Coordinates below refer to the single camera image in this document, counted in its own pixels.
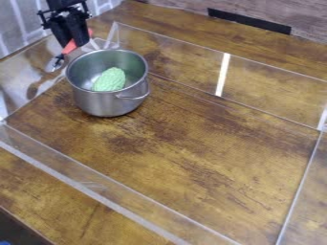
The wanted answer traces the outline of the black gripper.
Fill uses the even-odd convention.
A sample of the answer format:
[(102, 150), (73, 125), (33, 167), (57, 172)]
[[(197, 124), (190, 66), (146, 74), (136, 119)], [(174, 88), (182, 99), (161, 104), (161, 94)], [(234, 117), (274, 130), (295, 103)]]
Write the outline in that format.
[[(77, 47), (86, 44), (89, 33), (85, 20), (90, 17), (86, 0), (45, 0), (45, 3), (46, 9), (38, 10), (37, 16), (41, 19), (42, 28), (45, 30), (50, 28), (61, 47), (66, 46), (70, 39), (73, 39)], [(62, 21), (49, 22), (64, 12), (69, 13), (65, 18), (66, 24)]]

